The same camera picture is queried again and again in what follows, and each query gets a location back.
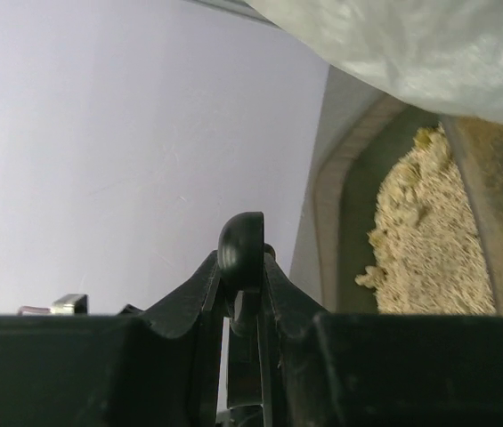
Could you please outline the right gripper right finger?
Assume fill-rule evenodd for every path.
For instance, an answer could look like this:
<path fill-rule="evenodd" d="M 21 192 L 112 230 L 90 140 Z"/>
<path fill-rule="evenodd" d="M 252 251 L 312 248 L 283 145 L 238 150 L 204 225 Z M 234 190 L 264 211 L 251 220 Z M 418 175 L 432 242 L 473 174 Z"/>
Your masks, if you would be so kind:
<path fill-rule="evenodd" d="M 503 318 L 335 314 L 264 259 L 267 426 L 503 426 Z"/>

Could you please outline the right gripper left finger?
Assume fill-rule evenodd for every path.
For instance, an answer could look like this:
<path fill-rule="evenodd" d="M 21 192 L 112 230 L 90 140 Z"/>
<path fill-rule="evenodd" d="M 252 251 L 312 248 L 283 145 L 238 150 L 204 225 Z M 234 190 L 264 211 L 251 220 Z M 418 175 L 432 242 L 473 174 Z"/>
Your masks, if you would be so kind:
<path fill-rule="evenodd" d="M 210 254 L 147 310 L 0 316 L 0 426 L 212 426 L 222 319 Z"/>

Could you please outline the black litter scoop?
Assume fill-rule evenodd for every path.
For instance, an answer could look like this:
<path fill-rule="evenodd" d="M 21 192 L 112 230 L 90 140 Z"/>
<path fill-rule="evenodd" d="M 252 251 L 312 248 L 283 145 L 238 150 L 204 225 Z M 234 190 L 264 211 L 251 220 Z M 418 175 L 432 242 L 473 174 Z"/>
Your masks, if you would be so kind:
<path fill-rule="evenodd" d="M 264 214 L 239 213 L 223 227 L 218 262 L 229 315 L 227 404 L 239 425 L 272 420 Z"/>

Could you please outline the grey plastic litter box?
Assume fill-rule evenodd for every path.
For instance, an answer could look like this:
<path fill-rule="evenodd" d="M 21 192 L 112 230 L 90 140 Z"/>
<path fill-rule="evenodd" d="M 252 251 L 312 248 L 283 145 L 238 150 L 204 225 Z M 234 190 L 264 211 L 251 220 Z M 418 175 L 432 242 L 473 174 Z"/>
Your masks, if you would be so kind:
<path fill-rule="evenodd" d="M 503 316 L 503 125 L 437 115 L 391 96 L 343 118 L 313 184 L 320 284 L 330 310 L 378 313 L 373 290 L 355 279 L 374 264 L 368 234 L 377 193 L 413 146 L 421 127 L 441 126 L 471 207 L 489 275 L 495 313 Z"/>

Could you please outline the bin with white bag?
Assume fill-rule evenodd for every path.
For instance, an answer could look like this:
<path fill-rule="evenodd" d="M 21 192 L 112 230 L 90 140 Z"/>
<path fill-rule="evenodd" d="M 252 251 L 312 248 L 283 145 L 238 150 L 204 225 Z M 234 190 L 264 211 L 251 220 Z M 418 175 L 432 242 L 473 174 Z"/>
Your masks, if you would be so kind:
<path fill-rule="evenodd" d="M 411 105 L 503 125 L 503 1 L 252 1 L 323 60 Z"/>

